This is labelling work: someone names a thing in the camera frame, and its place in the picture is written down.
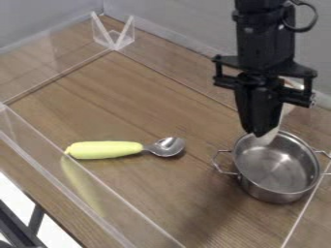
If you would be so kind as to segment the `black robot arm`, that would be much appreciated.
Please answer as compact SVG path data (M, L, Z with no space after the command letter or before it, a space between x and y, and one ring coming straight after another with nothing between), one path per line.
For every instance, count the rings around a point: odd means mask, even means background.
M234 0L236 54L216 55L214 84L234 92L240 125L262 137L280 122L283 106L308 108L314 102L315 69L295 61L299 33L316 25L296 25L296 8L306 0Z

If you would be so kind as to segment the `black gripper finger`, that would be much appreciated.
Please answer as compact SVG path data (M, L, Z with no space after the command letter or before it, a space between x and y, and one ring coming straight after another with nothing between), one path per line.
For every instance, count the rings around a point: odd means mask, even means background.
M254 132L252 120L252 94L246 84L238 84L234 89L235 102L243 130L247 134Z
M278 91L258 87L252 92L252 133L258 138L278 126L282 108Z

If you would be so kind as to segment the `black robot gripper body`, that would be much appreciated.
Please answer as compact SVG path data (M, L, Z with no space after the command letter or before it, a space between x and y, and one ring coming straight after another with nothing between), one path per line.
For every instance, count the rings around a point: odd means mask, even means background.
M226 76L223 66L239 69L243 73L263 79L278 76L302 78L304 89L279 88L280 99L292 105L308 108L312 104L311 84L316 71L294 60L295 34L308 32L316 23L316 16L307 27L298 28L294 9L264 9L243 12L235 10L236 56L214 57L216 65L215 85L227 89L243 82L239 77Z

